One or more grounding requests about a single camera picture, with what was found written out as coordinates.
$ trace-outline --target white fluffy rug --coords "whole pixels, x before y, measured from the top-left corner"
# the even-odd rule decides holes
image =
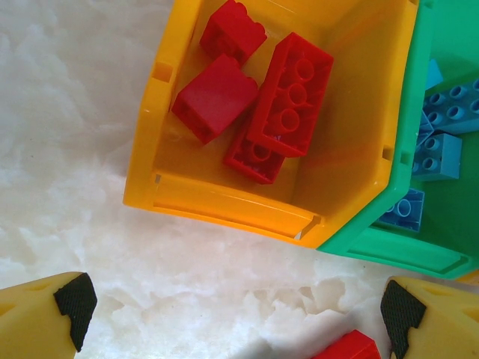
[[[87,271],[78,359],[307,358],[351,328],[386,353],[405,271],[122,205],[172,1],[0,1],[0,287]]]

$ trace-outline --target red building block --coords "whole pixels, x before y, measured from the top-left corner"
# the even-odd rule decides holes
[[[234,59],[222,55],[178,94],[174,114],[207,144],[218,137],[256,99],[257,84]]]
[[[248,139],[286,157],[308,152],[333,57],[297,34],[275,49]]]
[[[245,138],[248,125],[245,123],[238,132],[223,162],[262,185],[274,183],[284,157],[248,141]]]
[[[251,20],[243,4],[227,0],[208,21],[200,44],[212,58],[236,58],[242,66],[266,40],[264,27]]]
[[[312,359],[381,359],[381,356],[374,340],[360,331],[352,331]]]

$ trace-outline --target yellow plastic bin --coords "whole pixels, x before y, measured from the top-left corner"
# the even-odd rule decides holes
[[[176,0],[138,117],[124,203],[317,248],[388,184],[418,0],[244,0],[268,40],[243,70],[261,84],[294,31],[335,57],[309,154],[273,185],[225,167],[237,125],[200,141],[169,111],[211,62],[199,46],[225,0]]]

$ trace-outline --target toy bin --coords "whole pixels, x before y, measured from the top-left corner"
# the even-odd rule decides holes
[[[435,58],[445,81],[428,93],[479,78],[476,18],[479,1],[422,1],[406,67],[396,153],[387,189],[323,244],[321,251],[399,266],[424,274],[457,279],[479,269],[479,132],[463,140],[460,178],[435,182],[411,181],[414,153],[424,100],[427,65]],[[404,196],[409,186],[425,192],[419,233],[371,225]]]
[[[138,117],[124,203],[317,248],[371,202],[391,174],[417,0],[243,0],[266,42],[243,67],[260,85],[292,31],[335,58],[311,148],[258,185],[222,158],[239,123],[206,146],[169,110],[211,60],[199,40],[225,0],[176,0]]]

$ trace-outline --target blue building block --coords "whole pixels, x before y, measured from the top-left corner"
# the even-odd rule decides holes
[[[429,137],[416,147],[412,178],[419,181],[459,179],[463,140],[447,133]]]
[[[435,130],[452,135],[479,131],[479,79],[426,98],[424,113]]]
[[[444,78],[442,77],[439,65],[437,64],[436,60],[432,59],[429,61],[429,70],[427,71],[426,90],[439,85],[443,81]]]
[[[419,232],[423,207],[424,192],[411,188],[406,196],[388,209],[376,223]]]
[[[421,114],[421,124],[419,125],[418,140],[416,146],[421,146],[434,132],[433,125],[426,117],[426,114]]]

